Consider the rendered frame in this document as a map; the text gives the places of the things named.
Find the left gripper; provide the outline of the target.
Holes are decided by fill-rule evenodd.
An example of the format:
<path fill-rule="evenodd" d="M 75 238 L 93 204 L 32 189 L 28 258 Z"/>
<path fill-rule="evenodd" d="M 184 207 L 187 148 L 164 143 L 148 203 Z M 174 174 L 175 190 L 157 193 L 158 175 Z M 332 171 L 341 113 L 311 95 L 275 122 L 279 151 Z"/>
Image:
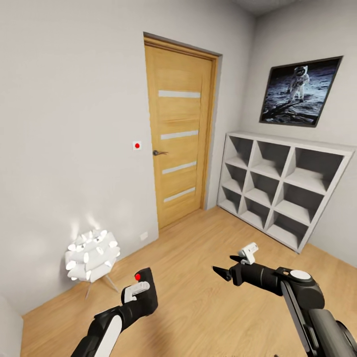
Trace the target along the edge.
<path fill-rule="evenodd" d="M 129 325 L 131 326 L 139 318 L 149 315 L 151 313 L 150 305 L 152 303 L 153 299 L 148 299 L 148 296 L 125 303 L 124 306 L 127 306 L 131 311 L 131 322 Z"/>

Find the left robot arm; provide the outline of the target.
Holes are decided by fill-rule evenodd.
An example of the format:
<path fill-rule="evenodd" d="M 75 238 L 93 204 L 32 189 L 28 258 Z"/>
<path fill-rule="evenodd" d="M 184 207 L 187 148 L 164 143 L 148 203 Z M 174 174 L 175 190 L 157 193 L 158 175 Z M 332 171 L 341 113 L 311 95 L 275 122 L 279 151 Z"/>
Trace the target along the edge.
<path fill-rule="evenodd" d="M 147 281 L 125 288 L 124 305 L 99 312 L 71 357 L 110 357 L 120 333 L 139 318 L 151 313 L 153 299 L 136 299 L 135 295 L 150 288 Z"/>

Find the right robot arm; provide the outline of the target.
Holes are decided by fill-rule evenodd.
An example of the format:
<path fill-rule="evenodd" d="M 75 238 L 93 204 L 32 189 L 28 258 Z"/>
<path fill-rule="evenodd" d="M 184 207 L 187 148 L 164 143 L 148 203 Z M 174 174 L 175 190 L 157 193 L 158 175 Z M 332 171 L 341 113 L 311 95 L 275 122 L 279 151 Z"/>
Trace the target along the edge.
<path fill-rule="evenodd" d="M 357 342 L 348 328 L 323 309 L 325 299 L 318 283 L 304 271 L 256 264 L 258 250 L 252 242 L 230 258 L 237 261 L 229 270 L 213 271 L 240 287 L 244 282 L 284 296 L 297 333 L 308 357 L 357 357 Z"/>

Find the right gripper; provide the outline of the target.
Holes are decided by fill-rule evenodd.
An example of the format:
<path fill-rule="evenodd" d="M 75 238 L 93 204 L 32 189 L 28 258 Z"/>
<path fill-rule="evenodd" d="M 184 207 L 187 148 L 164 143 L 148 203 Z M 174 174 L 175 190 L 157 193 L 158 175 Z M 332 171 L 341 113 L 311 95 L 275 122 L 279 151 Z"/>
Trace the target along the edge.
<path fill-rule="evenodd" d="M 264 290 L 262 285 L 262 272 L 266 266 L 254 262 L 252 264 L 241 264 L 243 257 L 237 255 L 231 255 L 230 258 L 238 263 L 229 270 L 213 266 L 213 271 L 227 282 L 233 278 L 233 284 L 237 287 L 247 282 Z"/>

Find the digital camera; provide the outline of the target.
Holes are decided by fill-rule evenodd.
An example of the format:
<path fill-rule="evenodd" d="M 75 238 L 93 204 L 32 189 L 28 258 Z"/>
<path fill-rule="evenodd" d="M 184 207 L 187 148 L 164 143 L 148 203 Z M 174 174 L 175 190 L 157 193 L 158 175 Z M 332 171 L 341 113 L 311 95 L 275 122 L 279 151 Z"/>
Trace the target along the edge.
<path fill-rule="evenodd" d="M 138 282 L 144 282 L 147 281 L 150 284 L 150 288 L 144 292 L 138 293 L 135 295 L 136 299 L 143 298 L 145 296 L 148 296 L 148 299 L 153 299 L 153 303 L 150 305 L 151 309 L 151 314 L 155 312 L 155 310 L 158 308 L 158 298 L 157 298 L 157 293 L 156 293 L 156 288 L 153 280 L 153 275 L 151 268 L 145 268 L 141 269 L 138 271 L 135 275 L 135 279 L 138 280 Z M 125 288 L 123 291 L 120 293 L 121 296 L 121 302 L 124 305 L 124 295 L 125 295 Z"/>

